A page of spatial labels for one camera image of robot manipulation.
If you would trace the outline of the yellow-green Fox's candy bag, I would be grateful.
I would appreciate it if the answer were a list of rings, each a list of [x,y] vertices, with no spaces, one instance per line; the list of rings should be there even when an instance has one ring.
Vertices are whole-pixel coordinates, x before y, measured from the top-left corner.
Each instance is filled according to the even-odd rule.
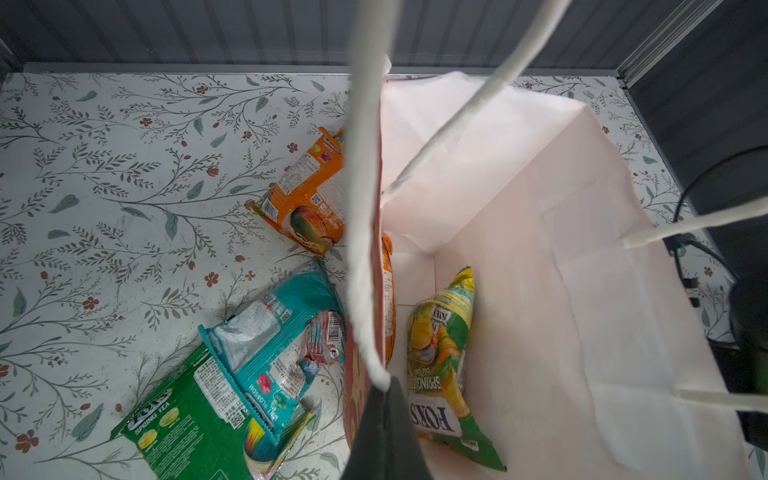
[[[471,267],[418,303],[408,318],[409,415],[417,434],[469,460],[505,472],[492,441],[463,396],[465,350],[475,300]]]

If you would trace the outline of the teal mint candy bag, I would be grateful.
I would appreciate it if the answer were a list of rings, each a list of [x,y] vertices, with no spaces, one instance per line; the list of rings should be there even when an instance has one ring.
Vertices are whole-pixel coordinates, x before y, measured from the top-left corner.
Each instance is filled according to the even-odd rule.
[[[230,320],[198,328],[237,398],[272,443],[300,415],[319,366],[345,361],[339,295],[313,259]]]

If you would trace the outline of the green spring tea candy bag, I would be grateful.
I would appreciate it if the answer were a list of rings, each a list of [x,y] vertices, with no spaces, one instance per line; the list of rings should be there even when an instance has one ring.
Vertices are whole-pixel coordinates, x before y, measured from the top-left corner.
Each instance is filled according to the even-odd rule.
[[[314,419],[300,406],[272,443],[201,345],[111,437],[132,442],[159,479],[270,479]]]

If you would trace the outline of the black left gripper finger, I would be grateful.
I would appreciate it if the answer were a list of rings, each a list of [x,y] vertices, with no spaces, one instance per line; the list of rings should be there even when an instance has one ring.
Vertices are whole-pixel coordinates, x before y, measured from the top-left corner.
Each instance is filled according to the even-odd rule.
[[[369,391],[341,479],[432,479],[396,377],[387,392],[377,388]]]

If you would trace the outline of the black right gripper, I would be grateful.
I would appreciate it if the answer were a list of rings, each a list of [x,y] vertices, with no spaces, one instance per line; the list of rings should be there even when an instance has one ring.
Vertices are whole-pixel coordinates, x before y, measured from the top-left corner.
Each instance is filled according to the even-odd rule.
[[[729,293],[734,340],[710,342],[729,392],[767,395],[767,271],[736,281]]]

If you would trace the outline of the red paper gift bag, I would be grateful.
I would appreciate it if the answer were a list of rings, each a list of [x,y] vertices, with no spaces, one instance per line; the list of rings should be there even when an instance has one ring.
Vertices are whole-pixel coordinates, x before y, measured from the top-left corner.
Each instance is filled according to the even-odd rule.
[[[737,415],[664,241],[760,217],[765,199],[658,227],[583,103],[514,86],[567,10],[545,1],[485,80],[387,78],[396,1],[362,1],[350,45],[345,161],[345,432],[352,449],[387,358],[381,236],[405,244],[408,299],[464,267],[476,295],[465,371],[471,412],[505,472],[418,437],[432,479],[745,479]]]

